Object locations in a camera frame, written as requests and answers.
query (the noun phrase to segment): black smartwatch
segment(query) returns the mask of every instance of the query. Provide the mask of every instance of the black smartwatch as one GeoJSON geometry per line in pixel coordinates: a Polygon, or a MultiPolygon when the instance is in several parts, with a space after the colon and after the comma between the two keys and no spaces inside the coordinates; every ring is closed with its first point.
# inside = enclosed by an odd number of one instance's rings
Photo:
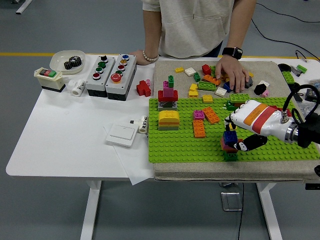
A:
{"type": "Polygon", "coordinates": [[[222,51],[222,55],[229,55],[238,60],[241,59],[242,53],[243,53],[242,49],[238,47],[225,47],[222,51]]]}

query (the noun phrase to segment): green baseplate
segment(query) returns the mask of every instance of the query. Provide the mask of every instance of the green baseplate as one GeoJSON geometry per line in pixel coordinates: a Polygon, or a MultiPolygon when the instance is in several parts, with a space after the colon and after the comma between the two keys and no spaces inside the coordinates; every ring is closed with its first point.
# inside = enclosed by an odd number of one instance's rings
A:
{"type": "MultiPolygon", "coordinates": [[[[260,103],[276,105],[282,108],[285,97],[252,98],[260,103]]],[[[179,130],[158,130],[158,99],[149,100],[149,161],[151,163],[201,163],[225,162],[220,139],[224,128],[224,119],[231,113],[225,108],[229,98],[214,98],[213,103],[203,103],[201,98],[180,98],[177,102],[180,118],[179,130]],[[220,122],[210,124],[203,121],[205,138],[195,138],[193,130],[193,112],[212,107],[220,122]]],[[[248,130],[237,127],[237,137],[245,139],[252,135],[248,130]]],[[[289,144],[274,136],[268,137],[266,145],[252,151],[238,151],[238,162],[252,161],[288,161],[318,160],[319,152],[315,144],[301,148],[297,143],[289,144]]]]}

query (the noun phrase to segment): person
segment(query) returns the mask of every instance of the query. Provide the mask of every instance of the person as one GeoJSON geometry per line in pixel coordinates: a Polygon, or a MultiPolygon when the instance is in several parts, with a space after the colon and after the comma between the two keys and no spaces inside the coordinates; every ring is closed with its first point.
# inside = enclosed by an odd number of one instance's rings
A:
{"type": "Polygon", "coordinates": [[[234,86],[236,93],[245,89],[249,72],[228,51],[237,48],[242,52],[255,0],[142,1],[145,47],[131,53],[136,55],[137,64],[153,63],[159,55],[178,59],[217,57],[222,41],[229,35],[215,75],[219,79],[224,71],[232,90],[234,86]]]}

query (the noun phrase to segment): gray control box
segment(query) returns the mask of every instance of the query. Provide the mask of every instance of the gray control box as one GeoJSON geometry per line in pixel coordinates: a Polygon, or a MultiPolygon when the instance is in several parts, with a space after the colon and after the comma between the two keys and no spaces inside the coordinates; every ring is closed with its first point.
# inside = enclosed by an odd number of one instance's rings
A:
{"type": "Polygon", "coordinates": [[[105,89],[109,99],[125,101],[127,99],[132,81],[134,79],[135,73],[137,70],[137,59],[135,55],[128,54],[120,54],[115,61],[113,69],[108,77],[108,80],[105,84],[105,89]],[[118,66],[121,65],[120,61],[123,60],[123,57],[126,59],[129,57],[127,61],[127,65],[125,66],[125,70],[122,72],[121,81],[119,83],[114,83],[111,79],[111,75],[118,71],[118,66]]]}
{"type": "Polygon", "coordinates": [[[99,56],[95,61],[89,73],[89,76],[85,81],[85,86],[90,96],[106,98],[108,95],[105,85],[115,65],[116,60],[114,57],[108,57],[108,62],[105,63],[105,68],[103,68],[103,73],[100,74],[100,79],[96,80],[94,79],[93,75],[96,73],[96,69],[99,68],[98,64],[100,62],[103,62],[101,60],[101,56],[99,56]]]}

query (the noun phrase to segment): beaded bracelet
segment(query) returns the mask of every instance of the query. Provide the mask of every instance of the beaded bracelet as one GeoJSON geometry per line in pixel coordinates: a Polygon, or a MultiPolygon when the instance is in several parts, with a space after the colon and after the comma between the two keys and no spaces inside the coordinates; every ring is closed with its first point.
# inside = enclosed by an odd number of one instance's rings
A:
{"type": "Polygon", "coordinates": [[[143,57],[145,60],[147,60],[148,62],[156,62],[158,59],[159,59],[159,55],[156,57],[156,58],[149,58],[147,57],[146,53],[145,53],[145,50],[142,51],[142,54],[143,54],[143,57]]]}

